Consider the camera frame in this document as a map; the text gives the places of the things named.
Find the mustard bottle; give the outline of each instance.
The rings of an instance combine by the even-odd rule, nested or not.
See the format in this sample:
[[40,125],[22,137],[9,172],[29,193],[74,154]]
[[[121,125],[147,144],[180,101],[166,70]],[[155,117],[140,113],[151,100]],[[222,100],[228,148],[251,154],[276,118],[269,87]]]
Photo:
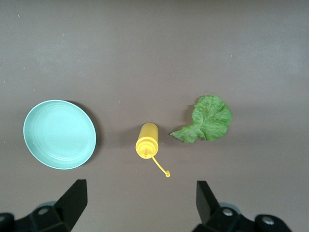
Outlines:
[[152,158],[157,166],[165,173],[166,177],[170,177],[169,171],[165,171],[161,165],[156,161],[154,156],[159,150],[159,129],[156,124],[152,122],[145,123],[139,134],[139,138],[136,142],[135,149],[137,154],[143,159]]

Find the plate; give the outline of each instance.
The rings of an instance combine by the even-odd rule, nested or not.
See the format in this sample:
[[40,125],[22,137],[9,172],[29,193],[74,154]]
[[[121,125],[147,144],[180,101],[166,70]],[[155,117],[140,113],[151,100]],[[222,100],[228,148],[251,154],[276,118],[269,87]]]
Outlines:
[[36,105],[24,123],[24,139],[32,155],[56,169],[84,164],[96,146],[96,131],[89,116],[68,101]]

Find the gray table surface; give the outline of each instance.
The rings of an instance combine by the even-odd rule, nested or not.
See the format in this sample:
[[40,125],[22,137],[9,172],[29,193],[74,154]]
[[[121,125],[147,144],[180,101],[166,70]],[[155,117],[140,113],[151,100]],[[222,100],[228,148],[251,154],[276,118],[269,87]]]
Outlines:
[[[227,134],[184,144],[202,95],[233,113]],[[23,138],[36,104],[72,101],[98,143],[72,170],[38,162]],[[161,165],[141,159],[143,123],[159,127]],[[21,218],[87,179],[74,232],[190,232],[196,181],[249,219],[309,231],[309,2],[0,1],[0,211]]]

